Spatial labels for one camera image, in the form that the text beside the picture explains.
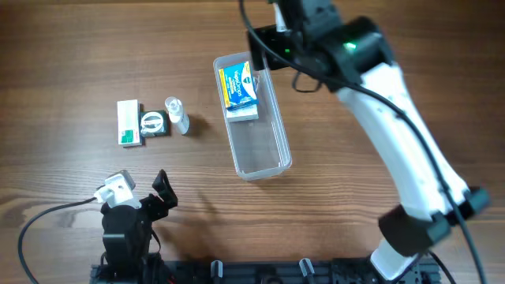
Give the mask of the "blue cough drops box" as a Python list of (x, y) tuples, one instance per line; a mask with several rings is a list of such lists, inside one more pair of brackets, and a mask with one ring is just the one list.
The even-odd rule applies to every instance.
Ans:
[(249, 61), (220, 69), (219, 80), (227, 110), (236, 110), (258, 104)]

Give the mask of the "white plaster box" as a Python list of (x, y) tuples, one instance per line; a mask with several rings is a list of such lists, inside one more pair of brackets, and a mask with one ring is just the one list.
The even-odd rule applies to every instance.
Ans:
[(236, 110), (225, 110), (228, 122), (250, 121), (259, 117), (257, 105), (246, 106)]

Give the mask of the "white spray bottle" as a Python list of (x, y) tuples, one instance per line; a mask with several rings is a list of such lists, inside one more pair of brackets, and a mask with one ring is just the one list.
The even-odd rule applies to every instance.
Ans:
[(168, 111), (170, 122), (181, 135), (185, 135), (189, 131), (189, 117), (184, 110), (181, 100), (173, 96), (168, 97), (165, 100), (165, 107)]

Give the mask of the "clear plastic container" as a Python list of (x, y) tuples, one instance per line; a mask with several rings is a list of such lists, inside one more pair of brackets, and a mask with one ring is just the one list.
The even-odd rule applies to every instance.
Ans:
[(252, 75), (258, 85), (259, 117), (248, 121), (225, 120), (235, 170), (246, 181), (279, 175), (292, 163), (270, 70), (254, 71)]

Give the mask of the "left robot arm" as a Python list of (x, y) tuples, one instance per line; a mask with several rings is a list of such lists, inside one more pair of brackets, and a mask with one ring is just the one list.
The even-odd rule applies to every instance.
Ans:
[(136, 283), (164, 283), (170, 271), (159, 252), (149, 252), (150, 241), (159, 238), (152, 223), (169, 215), (178, 198), (165, 170), (152, 183), (156, 194), (139, 200), (133, 195), (136, 184), (127, 170), (109, 176), (94, 197), (102, 204), (106, 280)]

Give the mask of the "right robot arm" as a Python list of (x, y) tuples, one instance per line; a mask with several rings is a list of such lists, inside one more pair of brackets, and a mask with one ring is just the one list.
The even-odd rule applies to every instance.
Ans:
[(441, 153), (406, 87), (380, 28), (368, 17), (343, 21), (330, 1), (278, 1), (276, 22), (245, 23), (259, 67), (290, 67), (336, 94), (386, 165), (399, 203), (379, 218), (382, 241), (369, 261), (383, 282), (396, 283), (453, 227), (462, 231), (481, 282), (481, 258), (467, 226), (490, 203)]

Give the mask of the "dark green tape box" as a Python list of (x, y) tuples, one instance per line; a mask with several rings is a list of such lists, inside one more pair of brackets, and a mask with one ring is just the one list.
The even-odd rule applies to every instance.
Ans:
[(140, 113), (140, 134), (142, 137), (167, 136), (169, 134), (168, 116), (165, 110)]

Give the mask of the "white and green box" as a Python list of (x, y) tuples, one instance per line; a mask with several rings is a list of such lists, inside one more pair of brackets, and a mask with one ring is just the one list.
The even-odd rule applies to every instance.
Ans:
[(137, 99), (117, 101), (118, 144), (124, 148), (141, 146), (140, 104)]

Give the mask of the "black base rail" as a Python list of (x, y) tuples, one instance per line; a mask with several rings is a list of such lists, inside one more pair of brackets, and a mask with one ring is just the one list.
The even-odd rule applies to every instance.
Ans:
[(421, 258), (396, 280), (383, 280), (367, 258), (337, 258), (326, 261), (303, 259), (290, 262), (224, 263), (220, 260), (199, 263), (167, 261), (150, 265), (146, 280), (120, 275), (108, 265), (92, 266), (89, 283), (441, 283), (439, 265), (432, 258)]

